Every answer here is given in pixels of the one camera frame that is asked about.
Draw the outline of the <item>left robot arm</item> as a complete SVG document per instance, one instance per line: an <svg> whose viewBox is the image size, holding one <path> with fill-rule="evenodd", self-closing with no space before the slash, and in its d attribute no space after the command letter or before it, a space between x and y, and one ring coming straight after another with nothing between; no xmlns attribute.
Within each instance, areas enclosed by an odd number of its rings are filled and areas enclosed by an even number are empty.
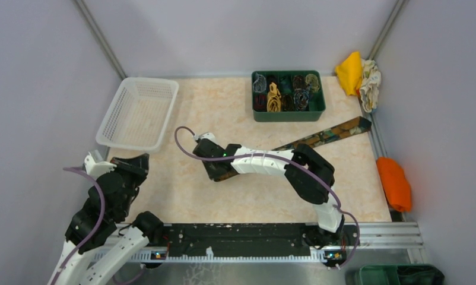
<svg viewBox="0 0 476 285"><path fill-rule="evenodd" d="M49 284L106 284L134 253L163 241L164 223L145 211L137 215L104 257L92 262L117 230L118 223L126 220L148 176L149 159L150 155L144 153L128 159L98 161L93 153L88 153L82 166L65 168L87 179L92 186L65 232L61 256Z"/></svg>

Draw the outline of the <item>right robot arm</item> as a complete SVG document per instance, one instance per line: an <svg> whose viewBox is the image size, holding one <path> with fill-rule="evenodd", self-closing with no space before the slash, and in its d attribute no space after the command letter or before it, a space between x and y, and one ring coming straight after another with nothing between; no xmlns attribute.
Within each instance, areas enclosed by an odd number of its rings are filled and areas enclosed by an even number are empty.
<svg viewBox="0 0 476 285"><path fill-rule="evenodd" d="M286 178L297 195L312 204L322 240L337 244L344 236L344 216L335 196L335 168L307 144L289 150L256 150L240 144L222 148L201 138L192 157L203 162L209 178L217 182L234 173L263 174Z"/></svg>

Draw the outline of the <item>brown green patterned tie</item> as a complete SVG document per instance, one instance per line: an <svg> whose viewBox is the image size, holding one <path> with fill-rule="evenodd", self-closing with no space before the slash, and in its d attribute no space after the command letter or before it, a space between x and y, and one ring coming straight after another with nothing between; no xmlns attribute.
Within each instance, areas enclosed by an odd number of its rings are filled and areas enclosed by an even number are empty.
<svg viewBox="0 0 476 285"><path fill-rule="evenodd" d="M274 151L293 150L299 144L307 144L312 148L343 140L353 135L362 134L371 130L372 122L362 116L340 123L323 131L308 135L296 141L284 144ZM231 166L221 162L203 162L209 178L214 182L221 182L239 175Z"/></svg>

